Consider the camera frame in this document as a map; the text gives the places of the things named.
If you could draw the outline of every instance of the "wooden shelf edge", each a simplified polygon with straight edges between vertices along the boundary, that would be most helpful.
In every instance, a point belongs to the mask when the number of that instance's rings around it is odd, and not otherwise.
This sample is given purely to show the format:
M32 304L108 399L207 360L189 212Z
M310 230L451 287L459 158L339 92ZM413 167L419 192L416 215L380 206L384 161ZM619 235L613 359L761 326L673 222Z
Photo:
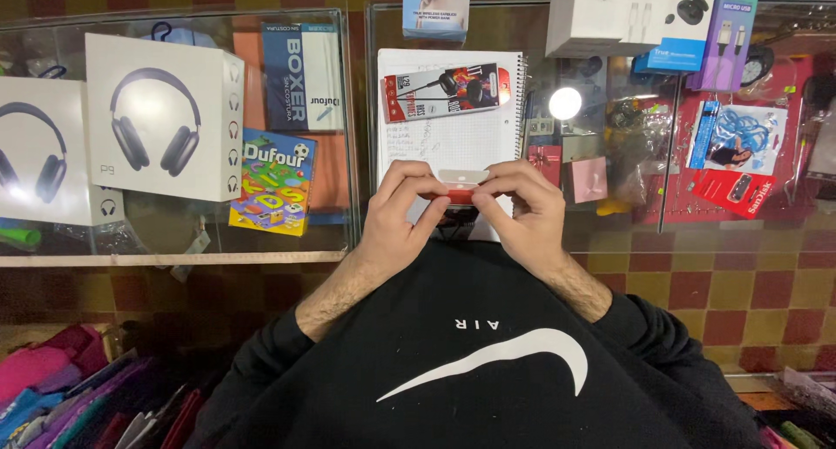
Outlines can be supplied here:
M200 255L111 255L0 257L0 267L172 266L202 264L329 263L346 251L272 251L267 253L205 253Z

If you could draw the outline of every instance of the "spiral notebook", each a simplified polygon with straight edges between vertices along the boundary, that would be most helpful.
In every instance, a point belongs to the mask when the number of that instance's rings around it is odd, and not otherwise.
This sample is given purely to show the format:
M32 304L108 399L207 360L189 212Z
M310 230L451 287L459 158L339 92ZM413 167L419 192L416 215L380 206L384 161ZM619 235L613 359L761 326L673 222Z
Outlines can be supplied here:
M511 100L493 111L461 114L446 118L421 119L387 124L378 94L377 185L381 184L392 160L423 160L434 173L440 169L485 169L486 166L519 159L523 155L523 104L528 62L521 52L496 51L425 51L415 49L380 49L377 75L399 75L482 62L496 62L511 76ZM511 200L498 198L511 214ZM418 198L407 219L415 222L429 201ZM468 237L470 240L499 238L479 216Z

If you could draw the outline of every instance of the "pink gift box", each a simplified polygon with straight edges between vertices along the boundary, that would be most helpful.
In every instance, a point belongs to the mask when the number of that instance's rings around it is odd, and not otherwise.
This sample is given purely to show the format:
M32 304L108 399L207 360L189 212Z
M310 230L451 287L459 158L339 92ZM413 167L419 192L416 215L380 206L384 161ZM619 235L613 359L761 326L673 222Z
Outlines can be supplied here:
M607 158L572 162L570 173L575 203L607 197Z

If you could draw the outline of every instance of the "clothing pile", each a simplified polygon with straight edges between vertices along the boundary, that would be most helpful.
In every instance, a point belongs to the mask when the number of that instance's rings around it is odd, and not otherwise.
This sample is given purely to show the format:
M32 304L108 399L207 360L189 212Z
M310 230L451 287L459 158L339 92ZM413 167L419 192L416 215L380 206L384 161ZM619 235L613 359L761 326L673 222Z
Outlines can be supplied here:
M99 334L74 325L0 363L0 448L179 449L220 377L135 351L108 363Z

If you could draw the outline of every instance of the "soccer ball illustration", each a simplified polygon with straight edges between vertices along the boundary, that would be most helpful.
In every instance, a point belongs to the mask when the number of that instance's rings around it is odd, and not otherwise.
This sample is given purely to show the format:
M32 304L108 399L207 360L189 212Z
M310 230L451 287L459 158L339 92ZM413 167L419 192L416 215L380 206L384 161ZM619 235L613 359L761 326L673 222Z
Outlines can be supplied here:
M296 144L296 147L293 147L293 153L296 154L297 157L307 157L308 152L308 146L305 144Z

